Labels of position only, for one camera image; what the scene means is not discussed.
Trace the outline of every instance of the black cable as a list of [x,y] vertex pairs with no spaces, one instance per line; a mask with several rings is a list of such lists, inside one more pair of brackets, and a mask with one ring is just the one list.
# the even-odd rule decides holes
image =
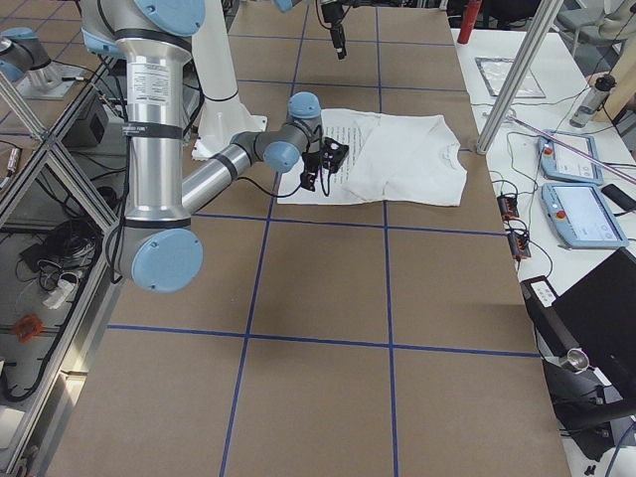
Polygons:
[[625,429],[625,432],[623,432],[623,435],[618,441],[618,444],[616,444],[616,449],[614,450],[614,453],[612,454],[612,459],[609,461],[609,465],[607,466],[607,472],[605,472],[605,477],[609,477],[609,474],[611,473],[612,468],[614,467],[614,463],[616,462],[616,457],[618,457],[618,452],[623,446],[623,442],[625,442],[625,439],[627,439],[629,432],[630,431],[633,432],[634,429],[636,429],[636,421],[632,422],[632,425],[630,425],[629,427],[627,427],[627,429]]
[[619,137],[623,137],[623,135],[618,130],[618,123],[620,122],[620,120],[618,122],[614,123],[614,121],[612,120],[612,117],[609,115],[609,112],[607,112],[607,109],[605,109],[605,103],[604,102],[601,104],[600,107],[603,110],[603,112],[605,113],[605,115],[607,116],[607,118],[609,119],[609,122],[611,122],[612,127],[614,129],[616,129],[616,134],[618,134]]
[[93,164],[95,164],[96,166],[99,166],[103,169],[105,169],[106,171],[113,171],[113,172],[119,172],[122,171],[123,169],[121,167],[110,167],[110,166],[106,166],[105,164],[102,164],[99,161],[96,161],[95,159],[93,159],[92,157],[90,157],[88,154],[84,153],[84,152],[79,152],[79,151],[73,151],[70,150],[69,152],[71,152],[72,154],[77,154],[81,157],[83,157],[84,159],[86,159],[89,162],[92,162]]
[[22,149],[19,145],[13,142],[5,141],[4,139],[0,139],[0,142],[2,142],[3,144],[9,144],[10,146],[13,146],[13,147],[17,147],[18,149]]
[[[574,94],[572,96],[564,97],[563,99],[559,99],[558,101],[555,101],[555,102],[513,102],[511,106],[555,106],[557,104],[561,104],[564,101],[567,101],[568,99],[575,99],[579,97],[582,92],[585,92],[588,89],[589,89],[589,86],[586,86],[583,91],[578,92],[577,94]],[[491,104],[490,102],[471,102],[470,105],[471,106],[494,106],[495,104],[494,103]]]
[[87,72],[92,74],[93,78],[96,78],[97,80],[101,81],[101,83],[106,86],[106,89],[108,89],[108,92],[110,92],[110,94],[112,94],[112,97],[114,98],[118,98],[117,93],[115,93],[115,91],[112,90],[112,88],[110,87],[110,84],[108,84],[106,82],[106,80],[104,78],[102,78],[100,75],[97,74],[97,72],[95,70],[91,70],[90,68],[85,67],[84,65],[75,65],[73,63],[66,63],[66,62],[61,62],[60,60],[52,60],[53,63],[58,63],[60,65],[64,65],[66,67],[75,67],[75,68],[81,68],[83,70],[86,70]]
[[126,170],[126,168],[122,167],[121,169],[117,169],[117,170],[114,170],[114,171],[108,171],[108,172],[105,172],[103,174],[99,174],[98,176],[91,177],[90,180],[91,181],[96,181],[96,180],[102,179],[102,178],[104,178],[106,176],[112,176],[114,174],[120,174],[122,172],[125,172],[125,170]]
[[351,7],[352,7],[352,5],[349,5],[347,7],[347,10],[345,10],[345,13],[343,13],[342,18],[337,23],[333,23],[331,27],[328,27],[327,25],[322,23],[322,19],[320,18],[320,11],[318,10],[318,0],[316,0],[314,3],[316,5],[316,17],[318,17],[318,23],[320,23],[320,26],[324,28],[325,30],[335,30],[336,28],[341,26],[342,22],[344,22],[345,18],[347,17],[347,14],[349,13],[349,10],[351,10]]
[[[119,224],[115,231],[112,231],[106,239],[106,262],[110,267],[110,282],[117,284],[123,279],[123,275],[115,277],[115,262],[117,261],[117,255],[119,253],[119,247],[123,239],[124,223],[126,220],[126,201],[128,194],[130,193],[130,162],[131,155],[133,153],[132,140],[130,136],[126,136],[126,168],[124,172],[123,192],[121,193],[121,208],[119,210]],[[112,249],[112,256],[109,256],[110,243],[115,238],[115,244]]]
[[[92,271],[92,268],[97,262],[95,258],[98,256],[100,252],[99,242],[97,242],[96,245],[97,245],[97,249],[95,250],[95,254],[93,255],[90,265],[87,266],[88,273]],[[86,284],[86,280],[82,280],[80,282],[76,296],[82,295],[85,284]],[[56,334],[53,340],[53,343],[49,347],[49,350],[47,351],[46,355],[40,360],[40,370],[38,371],[38,375],[36,376],[36,379],[34,380],[32,385],[30,385],[28,388],[25,388],[24,393],[22,393],[19,396],[16,396],[13,394],[13,390],[16,389],[17,386],[9,387],[7,373],[6,373],[7,368],[6,367],[3,368],[2,373],[0,374],[0,389],[2,391],[2,396],[4,397],[5,400],[9,402],[22,402],[28,399],[30,396],[32,396],[33,393],[38,389],[38,387],[40,386],[40,383],[42,382],[42,379],[44,378],[47,365],[49,364],[49,361],[51,360],[51,358],[53,357],[53,354],[58,348],[58,345],[62,341],[62,338],[65,335],[67,326],[69,325],[71,319],[75,315],[75,310],[76,310],[76,307],[78,306],[78,302],[79,302],[78,300],[73,301],[73,304],[71,305],[71,309],[69,310],[69,313],[67,313],[66,315],[65,321],[61,325],[56,325],[58,327],[58,333]]]
[[497,179],[495,181],[492,181],[493,184],[501,184],[501,188],[499,189],[499,194],[503,194],[504,193],[504,184],[510,184],[511,186],[513,186],[515,188],[515,192],[514,193],[509,193],[509,194],[504,194],[504,196],[507,197],[515,197],[517,198],[517,196],[519,196],[519,188],[517,187],[517,184],[515,184],[514,182],[509,181],[508,179]]
[[197,71],[196,66],[194,70],[195,70],[195,76],[197,77],[197,83],[199,84],[199,87],[198,87],[199,103],[197,104],[197,107],[195,108],[195,110],[192,111],[192,114],[190,115],[190,120],[188,121],[188,124],[186,124],[186,127],[183,129],[183,137],[186,137],[188,132],[190,132],[190,130],[193,128],[195,121],[197,120],[197,116],[203,109],[204,104],[206,103],[206,94],[203,92],[203,86],[201,85],[201,79],[199,78],[199,72]]
[[123,89],[121,88],[121,82],[119,81],[119,78],[114,73],[114,71],[112,70],[112,68],[108,64],[108,62],[103,58],[103,56],[97,55],[97,57],[99,58],[99,61],[101,62],[103,67],[106,68],[106,70],[108,71],[108,74],[110,76],[112,76],[112,78],[115,81],[115,86],[117,87],[117,92],[119,93],[119,99],[121,101],[121,114],[123,115],[123,120],[128,122],[128,110],[127,110],[127,107],[126,107],[126,96],[124,95]]
[[289,194],[277,195],[277,194],[273,194],[273,193],[267,191],[260,184],[258,184],[256,181],[253,181],[249,177],[237,177],[237,181],[248,181],[249,183],[255,185],[255,187],[258,188],[258,190],[260,192],[262,192],[263,194],[268,195],[269,197],[273,197],[274,199],[286,199],[287,197],[293,196],[294,194],[296,194],[300,190],[300,184],[298,184],[298,187],[296,187],[296,189],[294,189]]
[[550,262],[550,270],[548,271],[548,274],[546,275],[546,278],[550,278],[550,275],[552,275],[553,271],[555,270],[555,263],[553,261],[553,258],[550,256],[550,254],[546,251],[545,248],[540,246],[535,241],[528,239],[528,242],[530,242],[532,245],[534,245],[536,248],[538,248],[540,251],[542,251],[544,253],[544,255],[548,258],[548,261]]
[[49,196],[51,199],[53,199],[55,202],[57,202],[58,204],[60,204],[60,206],[62,206],[62,209],[64,210],[64,212],[71,218],[76,219],[77,217],[80,217],[80,213],[78,213],[77,211],[74,211],[73,209],[71,209],[65,202],[63,202],[61,199],[59,199],[58,197],[56,197],[56,195],[53,193],[53,191],[50,191],[49,189],[47,189],[47,187],[42,183],[42,181],[40,181],[40,179],[36,178],[36,184],[38,184],[40,186],[40,188],[44,191],[44,193]]

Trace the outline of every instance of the brown cardboard surface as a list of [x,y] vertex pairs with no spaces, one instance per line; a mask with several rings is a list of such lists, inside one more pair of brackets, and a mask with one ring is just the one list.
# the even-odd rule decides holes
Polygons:
[[378,46],[350,42],[347,52],[347,58],[341,61],[331,42],[303,41],[296,81],[378,87]]
[[388,220],[391,226],[419,227],[460,231],[504,231],[490,182],[485,156],[460,152],[459,162],[466,169],[466,186],[459,207],[423,207],[409,202],[390,202]]
[[226,475],[393,475],[387,350],[254,342]]
[[[348,42],[347,50],[349,50],[350,42],[376,41],[376,11],[374,8],[351,9],[349,13],[347,13],[342,25],[345,29],[345,37]],[[315,5],[311,5],[309,10],[305,38],[329,40],[329,45],[331,45],[331,36],[329,35],[329,31],[320,25],[318,17],[316,16]],[[333,50],[333,47],[332,55],[336,57],[336,52]]]
[[418,9],[405,15],[398,9],[379,8],[378,19],[381,42],[453,44],[446,12]]
[[108,331],[47,476],[216,475],[241,346]]
[[390,231],[389,240],[397,343],[536,351],[504,237]]
[[479,133],[467,92],[383,88],[382,105],[383,112],[386,114],[413,116],[442,114],[462,148],[471,149],[477,143]]
[[[313,4],[285,16],[241,3],[241,99],[270,129],[309,89],[324,107],[441,113],[462,147],[474,141],[452,48],[375,43],[448,45],[442,14],[352,10],[344,62],[307,40],[323,33],[314,16]],[[443,213],[270,207],[232,185],[204,213],[233,218],[194,219],[206,262],[190,287],[161,297],[126,285],[112,323],[155,329],[107,332],[50,475],[568,475],[539,359],[521,357],[535,352],[532,327],[485,161],[461,160],[464,206]],[[248,174],[273,185],[264,166]],[[236,338],[205,336],[220,333]]]
[[382,230],[271,224],[252,331],[387,341]]
[[380,44],[382,86],[465,91],[455,47]]
[[158,295],[127,283],[112,323],[243,332],[249,315],[264,223],[194,218],[203,269],[183,290]]
[[237,80],[294,79],[294,61],[300,40],[230,37]]
[[273,2],[243,2],[230,35],[300,38],[306,15],[307,9],[302,7],[281,13]]
[[399,475],[569,476],[539,359],[396,350]]

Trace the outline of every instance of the cable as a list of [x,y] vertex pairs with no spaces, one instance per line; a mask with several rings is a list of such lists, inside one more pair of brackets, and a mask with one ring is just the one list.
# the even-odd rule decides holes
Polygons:
[[274,199],[286,199],[287,197],[293,196],[294,194],[296,194],[300,190],[300,184],[298,184],[298,187],[296,187],[296,189],[294,189],[289,194],[277,195],[277,194],[273,194],[273,193],[267,191],[260,184],[258,184],[256,181],[251,180],[249,177],[237,177],[237,181],[248,181],[249,183],[255,185],[255,187],[258,188],[258,190],[260,192],[262,192],[263,194],[268,195],[269,197],[273,197]]
[[535,241],[528,239],[528,242],[530,242],[532,245],[534,245],[536,248],[538,248],[540,251],[542,251],[544,253],[544,255],[548,258],[548,261],[550,262],[550,270],[548,271],[548,274],[546,274],[546,278],[550,278],[550,275],[552,275],[553,271],[555,270],[555,263],[553,261],[553,258],[550,256],[550,254],[546,251],[545,248],[540,246]]
[[337,23],[332,23],[331,27],[328,27],[327,25],[322,23],[322,19],[320,18],[320,11],[318,10],[318,0],[316,0],[314,4],[316,5],[316,17],[318,17],[318,23],[320,23],[320,26],[324,28],[325,30],[335,30],[337,27],[341,26],[342,22],[345,21],[345,18],[347,17],[347,14],[349,13],[349,10],[351,10],[351,7],[352,7],[352,5],[349,5],[347,7],[347,10],[345,10],[345,13],[343,13],[342,18]]
[[58,199],[58,197],[56,197],[56,195],[53,193],[53,191],[50,191],[49,189],[47,189],[46,186],[40,181],[40,179],[36,178],[36,184],[38,184],[40,186],[40,188],[44,191],[44,193],[47,196],[49,196],[55,202],[60,204],[60,206],[62,206],[62,209],[64,210],[64,212],[69,217],[77,218],[77,217],[80,216],[80,213],[78,213],[78,212],[74,211],[73,209],[71,209],[65,202],[63,202],[62,200]]
[[625,441],[625,439],[627,439],[627,436],[629,435],[629,431],[630,430],[633,431],[634,429],[636,429],[636,421],[632,422],[632,425],[630,425],[629,427],[627,427],[627,429],[625,429],[625,432],[623,432],[623,435],[618,441],[618,444],[616,444],[616,449],[614,450],[614,453],[612,454],[612,458],[609,461],[609,465],[607,466],[607,472],[605,472],[605,477],[609,477],[609,474],[611,473],[612,468],[614,467],[614,463],[616,462],[616,457],[618,457],[618,452],[620,451],[623,445],[623,442]]
[[108,171],[108,172],[105,172],[103,174],[99,174],[98,176],[91,177],[90,180],[91,181],[97,181],[97,180],[102,179],[102,178],[104,178],[106,176],[112,176],[114,174],[120,174],[122,172],[125,172],[125,170],[126,170],[126,168],[122,167],[121,169],[116,169],[114,171]]
[[[123,279],[123,275],[115,277],[115,261],[117,260],[117,254],[119,253],[119,247],[123,240],[124,223],[126,220],[126,201],[128,194],[130,193],[130,162],[131,155],[133,153],[132,140],[130,136],[126,136],[126,167],[124,171],[123,192],[121,193],[121,208],[119,209],[119,224],[116,230],[112,231],[106,239],[106,262],[110,267],[110,282],[117,284]],[[109,248],[111,241],[115,237],[115,244],[112,249],[112,256],[109,256]]]
[[[496,181],[492,181],[493,184],[499,184],[501,183],[501,188],[499,189],[499,194],[500,195],[504,195],[506,197],[514,197],[515,199],[517,198],[517,196],[519,196],[519,188],[517,187],[517,184],[515,184],[514,182],[511,182],[507,179],[498,179]],[[515,192],[514,193],[509,193],[509,194],[504,194],[504,184],[510,184],[511,186],[513,186],[515,188]]]
[[104,78],[102,78],[97,71],[92,70],[88,67],[85,67],[84,65],[75,65],[73,63],[66,63],[66,62],[62,62],[60,60],[52,60],[53,63],[57,63],[59,65],[64,65],[66,67],[74,67],[74,68],[81,68],[83,70],[86,70],[87,72],[91,73],[93,75],[94,78],[96,78],[97,80],[100,80],[101,83],[106,86],[106,89],[108,89],[108,92],[110,92],[110,94],[112,94],[112,97],[117,98],[118,95],[115,93],[115,91],[112,90],[112,88],[110,87],[110,84],[108,84],[106,82],[106,80]]
[[3,144],[8,144],[8,145],[13,146],[13,147],[17,147],[18,149],[22,149],[19,145],[15,144],[13,142],[5,141],[4,139],[0,139],[0,142],[2,142]]
[[[578,92],[577,94],[574,94],[572,96],[568,96],[568,97],[564,97],[563,99],[559,99],[558,101],[555,102],[513,102],[511,104],[511,106],[555,106],[557,104],[561,104],[564,101],[567,101],[568,99],[575,99],[577,97],[579,97],[581,95],[582,92],[585,92],[589,89],[589,86],[586,86],[585,89],[581,92]],[[471,102],[470,103],[471,106],[494,106],[494,103],[489,103],[489,102]]]
[[72,154],[78,154],[79,156],[83,157],[87,161],[92,162],[96,166],[99,166],[99,167],[105,169],[106,171],[121,171],[122,170],[120,167],[109,167],[109,166],[106,166],[105,164],[102,164],[99,161],[94,160],[92,157],[90,157],[88,154],[86,154],[84,152],[73,151],[73,150],[70,150],[69,152],[71,152]]
[[99,58],[99,61],[101,62],[103,67],[106,68],[106,70],[108,71],[108,74],[110,76],[112,76],[112,78],[115,81],[115,86],[117,87],[117,92],[119,93],[119,99],[121,101],[121,113],[123,115],[123,120],[128,122],[128,110],[126,108],[126,96],[124,95],[123,89],[121,88],[121,82],[119,81],[119,78],[117,77],[117,75],[113,72],[113,70],[110,67],[110,65],[108,64],[108,62],[103,58],[103,56],[97,55],[97,57]]

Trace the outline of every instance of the chair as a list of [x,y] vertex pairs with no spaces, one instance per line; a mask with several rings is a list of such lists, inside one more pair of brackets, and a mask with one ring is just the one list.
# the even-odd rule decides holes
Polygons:
[[482,4],[484,28],[488,28],[490,17],[497,20],[498,30],[510,30],[513,22],[534,17],[541,0],[485,0]]
[[610,47],[636,33],[633,0],[588,0],[587,8],[564,10],[556,15],[560,34],[572,42],[572,56],[581,43]]

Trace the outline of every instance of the blue tape line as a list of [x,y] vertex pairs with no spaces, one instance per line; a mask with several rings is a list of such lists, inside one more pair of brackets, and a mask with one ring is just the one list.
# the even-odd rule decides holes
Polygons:
[[[268,36],[268,35],[249,35],[249,34],[238,34],[238,35],[229,35],[231,38],[254,38],[254,39],[271,39],[271,40],[299,40],[301,37],[284,37],[284,36]],[[305,40],[310,40],[312,42],[331,42],[329,38],[315,38],[315,37],[307,37]],[[347,39],[347,43],[380,43],[382,45],[416,45],[420,47],[452,47],[455,48],[455,45],[452,43],[429,43],[429,42],[398,42],[391,40],[352,40]]]
[[267,218],[265,217],[233,216],[233,215],[224,215],[224,214],[205,214],[201,212],[194,214],[194,217],[209,218],[209,219],[234,219],[236,221],[257,221],[257,222],[267,221]]
[[464,236],[488,236],[488,237],[505,237],[503,232],[482,232],[482,231],[456,231],[448,229],[429,229],[421,227],[407,227],[407,226],[389,226],[392,231],[410,231],[410,232],[435,232],[438,234],[459,234]]
[[439,92],[468,92],[466,88],[457,89],[449,87],[421,87],[421,86],[382,86],[384,89],[406,89],[409,91],[439,91]]
[[154,333],[173,333],[178,335],[205,335],[205,336],[220,336],[224,338],[244,338],[244,333],[236,333],[231,331],[214,331],[214,330],[197,330],[188,328],[165,328],[161,326],[142,326],[142,325],[123,325],[123,324],[109,324],[107,326],[109,330],[126,330],[126,331],[149,331]]
[[[271,83],[271,84],[295,84],[302,86],[330,86],[330,87],[366,87],[376,89],[376,85],[369,84],[346,84],[338,82],[310,82],[310,81],[278,81],[271,79],[237,79],[238,82],[257,82],[257,83]],[[386,86],[383,85],[382,89],[405,89],[409,91],[439,91],[439,92],[467,92],[466,89],[453,89],[446,87],[420,87],[420,86]]]
[[383,226],[374,226],[373,224],[347,224],[340,222],[314,222],[314,221],[301,221],[296,219],[272,219],[272,222],[278,224],[300,224],[305,226],[332,226],[332,227],[352,227],[359,229],[382,229]]
[[391,293],[391,250],[389,243],[389,211],[383,202],[385,220],[385,272],[387,277],[387,324],[389,327],[389,376],[391,378],[391,425],[394,449],[394,477],[399,476],[398,405],[396,398],[396,359],[394,353],[394,314]]
[[[249,216],[233,216],[224,214],[195,214],[195,217],[211,218],[211,219],[231,219],[236,221],[255,221],[266,222],[266,218],[249,217]],[[331,226],[331,227],[351,227],[358,229],[383,229],[384,225],[375,224],[349,224],[346,222],[318,222],[318,221],[302,221],[299,219],[277,219],[269,218],[270,222],[277,224],[299,224],[305,226]],[[484,232],[484,231],[461,231],[454,229],[433,229],[429,227],[409,227],[409,226],[388,226],[390,231],[407,231],[407,232],[431,232],[435,234],[458,234],[463,236],[486,236],[486,237],[505,237],[503,232]]]
[[307,19],[309,18],[309,6],[305,9],[305,19],[302,24],[302,32],[300,33],[300,45],[298,45],[298,55],[296,55],[296,66],[294,67],[294,77],[291,81],[291,95],[296,92],[296,80],[298,79],[298,69],[300,67],[300,55],[302,54],[302,44],[305,41],[305,32],[307,30]]
[[376,53],[378,55],[378,112],[383,112],[383,104],[382,104],[382,68],[380,68],[380,63],[382,60],[382,56],[380,54],[380,13],[378,13],[378,8],[376,10]]
[[71,38],[71,41],[67,43],[67,45],[65,47],[62,48],[62,50],[56,55],[56,60],[58,60],[69,48],[70,45],[77,45],[77,44],[83,44],[82,42],[76,42],[75,39],[81,34],[81,30],[79,30],[76,35],[74,37]]
[[[336,340],[329,338],[307,338],[301,336],[277,336],[266,334],[246,334],[232,331],[215,331],[215,330],[198,330],[189,328],[168,328],[161,326],[143,326],[143,325],[125,325],[120,323],[110,324],[107,326],[109,330],[123,331],[142,331],[147,333],[172,333],[181,335],[207,335],[218,336],[222,338],[250,338],[263,341],[290,341],[296,343],[316,343],[324,345],[342,345],[342,346],[359,346],[363,348],[386,348],[391,345],[389,343],[375,343],[372,341],[356,341],[356,340]],[[429,351],[433,353],[450,353],[450,354],[469,354],[484,356],[508,356],[514,358],[540,358],[538,353],[527,353],[521,351],[500,351],[500,350],[477,350],[471,348],[449,348],[440,346],[424,346],[424,345],[407,345],[394,343],[393,348],[397,350],[408,351]]]
[[[53,12],[53,14],[47,18],[47,20],[54,20],[56,22],[76,22],[76,23],[81,23],[81,19],[72,19],[72,18],[53,18],[53,15],[55,15],[56,13],[58,13],[58,10],[56,10],[55,12]],[[34,20],[40,20],[39,18],[29,18],[29,17],[11,17],[12,20],[21,20],[21,21],[34,21]]]
[[6,17],[0,18],[0,24],[3,24],[5,22],[5,20],[9,20],[10,18],[14,18],[12,15],[14,13],[16,13],[18,10],[20,10],[22,7],[24,7],[26,5],[27,1],[28,0],[24,0],[20,5],[18,5],[11,12],[9,12]]
[[512,358],[540,358],[538,353],[524,353],[516,351],[497,351],[497,350],[473,350],[469,348],[445,348],[437,346],[419,346],[419,345],[394,345],[397,350],[412,351],[431,351],[434,353],[453,353],[459,355],[484,355],[484,356],[507,356]]
[[287,341],[292,343],[315,343],[320,345],[358,346],[363,348],[384,349],[389,347],[386,343],[374,343],[371,341],[332,340],[328,338],[303,338],[299,336],[276,336],[265,334],[250,334],[249,337],[254,340]]

